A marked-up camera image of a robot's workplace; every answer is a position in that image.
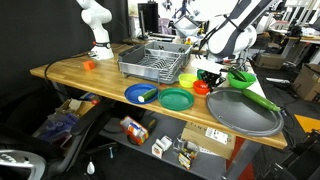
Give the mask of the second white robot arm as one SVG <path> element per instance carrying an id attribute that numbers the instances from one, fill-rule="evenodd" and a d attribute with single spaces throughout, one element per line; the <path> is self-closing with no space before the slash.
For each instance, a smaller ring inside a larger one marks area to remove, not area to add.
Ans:
<path id="1" fill-rule="evenodd" d="M 91 57 L 106 60 L 114 57 L 108 31 L 103 27 L 112 20 L 111 12 L 95 0 L 76 0 L 82 8 L 81 18 L 91 28 L 95 44 L 91 49 Z"/>

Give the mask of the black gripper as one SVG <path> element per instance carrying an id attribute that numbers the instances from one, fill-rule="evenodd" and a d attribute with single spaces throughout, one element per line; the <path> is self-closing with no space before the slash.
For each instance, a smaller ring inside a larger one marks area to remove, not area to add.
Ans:
<path id="1" fill-rule="evenodd" d="M 208 85 L 208 87 L 213 90 L 214 88 L 221 85 L 226 79 L 222 76 L 221 73 L 215 74 L 208 71 L 201 73 L 202 80 Z"/>

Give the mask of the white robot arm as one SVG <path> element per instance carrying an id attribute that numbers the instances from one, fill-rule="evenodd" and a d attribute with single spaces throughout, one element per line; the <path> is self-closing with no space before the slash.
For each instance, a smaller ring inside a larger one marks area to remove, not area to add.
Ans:
<path id="1" fill-rule="evenodd" d="M 275 0 L 238 0 L 230 13 L 223 14 L 224 20 L 210 30 L 202 39 L 205 45 L 206 59 L 197 67 L 218 74 L 223 68 L 222 62 L 235 58 L 239 66 L 244 63 L 241 54 L 249 49 L 257 39 L 253 23 Z"/>

